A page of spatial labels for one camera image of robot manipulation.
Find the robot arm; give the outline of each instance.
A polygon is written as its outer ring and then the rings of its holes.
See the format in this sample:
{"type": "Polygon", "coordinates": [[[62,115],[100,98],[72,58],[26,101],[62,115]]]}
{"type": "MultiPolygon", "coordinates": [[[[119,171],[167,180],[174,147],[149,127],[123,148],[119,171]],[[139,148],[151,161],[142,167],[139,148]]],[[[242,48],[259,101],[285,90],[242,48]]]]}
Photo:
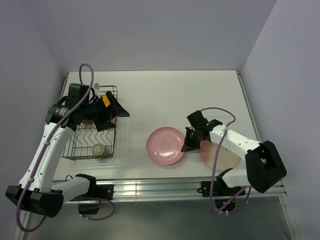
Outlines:
{"type": "Polygon", "coordinates": [[[77,125],[83,120],[92,120],[97,131],[103,131],[115,127],[114,123],[110,122],[114,117],[130,116],[112,93],[106,92],[108,105],[105,105],[99,96],[93,95],[91,100],[87,96],[83,103],[57,128],[51,141],[46,142],[49,134],[57,127],[57,123],[83,99],[88,88],[89,86],[83,84],[71,84],[68,96],[63,97],[48,110],[42,141],[28,170],[19,181],[18,186],[9,186],[5,193],[15,205],[23,196],[20,206],[22,210],[53,218],[65,202],[80,195],[91,197],[95,192],[96,178],[93,176],[77,174],[72,180],[57,185],[53,185],[53,178],[68,140],[74,134],[77,125]],[[30,179],[44,144],[47,145],[45,152],[33,179],[30,179]]]}
{"type": "MultiPolygon", "coordinates": [[[[216,119],[208,121],[199,110],[187,119],[191,127],[186,127],[182,152],[200,149],[200,142],[204,140],[218,144],[227,128],[216,119]]],[[[242,161],[236,168],[227,169],[217,177],[217,181],[222,179],[230,189],[252,186],[264,193],[287,175],[279,153],[270,141],[252,140],[228,129],[222,146],[238,155],[242,161]]]]}

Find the pink bowl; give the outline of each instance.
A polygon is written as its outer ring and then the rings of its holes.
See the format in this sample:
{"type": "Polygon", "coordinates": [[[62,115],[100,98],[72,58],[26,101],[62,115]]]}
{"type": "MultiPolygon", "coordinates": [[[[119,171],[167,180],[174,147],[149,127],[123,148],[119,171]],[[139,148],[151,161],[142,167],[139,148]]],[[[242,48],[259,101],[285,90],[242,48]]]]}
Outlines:
{"type": "Polygon", "coordinates": [[[169,126],[161,127],[149,136],[146,152],[154,162],[171,165],[184,155],[184,152],[181,152],[184,141],[185,137],[179,130],[169,126]]]}

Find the purple cable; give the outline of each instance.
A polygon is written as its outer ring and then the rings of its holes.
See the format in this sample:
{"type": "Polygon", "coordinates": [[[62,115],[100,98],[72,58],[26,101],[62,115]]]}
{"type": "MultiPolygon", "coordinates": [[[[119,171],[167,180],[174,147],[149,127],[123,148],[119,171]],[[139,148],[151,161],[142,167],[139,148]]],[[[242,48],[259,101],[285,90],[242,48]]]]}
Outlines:
{"type": "MultiPolygon", "coordinates": [[[[214,213],[214,214],[218,214],[220,213],[223,209],[225,209],[225,207],[230,204],[237,196],[239,196],[247,187],[243,187],[240,191],[238,191],[235,195],[233,195],[228,201],[225,202],[225,204],[220,207],[219,209],[216,207],[215,203],[214,203],[214,199],[213,199],[213,194],[214,194],[214,184],[215,184],[215,173],[216,173],[216,168],[217,168],[217,161],[218,161],[218,155],[219,155],[219,151],[220,151],[220,148],[222,146],[222,143],[224,141],[224,139],[226,138],[227,136],[227,132],[228,132],[228,127],[233,124],[235,121],[236,121],[236,116],[231,113],[230,111],[228,110],[225,110],[223,108],[220,108],[220,107],[206,107],[204,109],[201,109],[200,111],[205,111],[205,110],[221,110],[223,112],[226,112],[228,114],[230,114],[232,117],[233,117],[233,120],[231,120],[230,122],[228,122],[225,126],[226,126],[226,129],[223,133],[223,136],[216,148],[216,151],[215,151],[215,155],[214,155],[214,161],[213,161],[213,168],[212,168],[212,177],[211,177],[211,184],[210,184],[210,193],[209,193],[209,198],[210,198],[210,208],[211,208],[211,212],[214,213]]],[[[248,198],[249,198],[249,195],[250,195],[250,192],[251,192],[251,186],[249,187],[249,191],[246,195],[246,198],[244,199],[244,202],[242,203],[242,205],[240,207],[238,207],[237,209],[233,210],[233,211],[230,211],[228,212],[229,214],[230,213],[235,213],[236,211],[238,211],[239,209],[241,209],[245,203],[248,201],[248,198]]]]}
{"type": "MultiPolygon", "coordinates": [[[[53,135],[55,134],[55,132],[57,131],[57,129],[61,126],[61,124],[84,102],[84,100],[86,99],[86,97],[90,94],[92,85],[94,84],[94,70],[93,70],[93,68],[92,68],[89,64],[87,64],[87,63],[81,64],[81,66],[80,66],[80,68],[79,68],[79,79],[80,79],[80,83],[81,83],[81,84],[83,83],[81,73],[82,73],[82,68],[83,68],[84,66],[87,66],[87,67],[90,69],[90,72],[91,72],[91,81],[90,81],[89,87],[88,87],[87,91],[85,92],[84,96],[81,98],[81,100],[80,100],[80,101],[55,125],[55,127],[52,129],[52,131],[50,132],[49,136],[48,136],[47,139],[46,139],[46,142],[48,142],[48,143],[50,143],[53,135]]],[[[31,228],[31,229],[27,229],[27,228],[25,228],[24,226],[22,226],[22,224],[21,224],[21,221],[20,221],[20,208],[21,208],[21,205],[22,205],[22,201],[23,201],[23,199],[24,199],[24,196],[25,196],[27,190],[29,189],[29,187],[30,187],[30,185],[31,185],[32,179],[35,177],[36,172],[37,172],[37,170],[38,170],[38,168],[39,168],[39,165],[40,165],[40,163],[41,163],[41,160],[42,160],[42,158],[43,158],[43,156],[44,156],[44,154],[45,154],[45,152],[46,152],[46,150],[47,150],[47,146],[48,146],[47,144],[43,144],[43,147],[42,147],[42,149],[41,149],[41,152],[40,152],[40,154],[39,154],[39,156],[38,156],[38,158],[37,158],[37,160],[36,160],[36,162],[35,162],[35,165],[34,165],[34,168],[33,168],[32,172],[31,172],[31,174],[30,174],[29,180],[28,180],[28,182],[26,183],[26,185],[25,185],[25,187],[24,187],[24,189],[23,189],[23,191],[22,191],[22,193],[21,193],[21,196],[20,196],[20,198],[19,198],[19,200],[18,200],[18,203],[17,203],[17,205],[16,205],[16,211],[15,211],[16,224],[17,224],[17,226],[18,226],[22,231],[24,231],[24,232],[26,232],[26,233],[31,233],[31,232],[37,230],[37,229],[42,225],[42,223],[45,221],[45,219],[46,219],[46,217],[44,216],[44,217],[42,218],[42,220],[40,221],[40,223],[39,223],[37,226],[35,226],[34,228],[31,228]]]]}
{"type": "Polygon", "coordinates": [[[116,210],[116,205],[114,202],[108,200],[108,199],[104,199],[104,198],[95,198],[95,197],[86,197],[86,196],[82,196],[81,197],[82,199],[85,199],[85,200],[97,200],[97,201],[104,201],[104,202],[108,202],[112,205],[113,209],[111,211],[111,213],[109,213],[107,216],[104,216],[104,217],[100,217],[100,218],[93,218],[93,217],[88,217],[86,215],[81,215],[82,218],[85,218],[87,220],[91,220],[91,221],[100,221],[100,220],[105,220],[109,217],[111,217],[112,214],[114,214],[115,210],[116,210]]]}

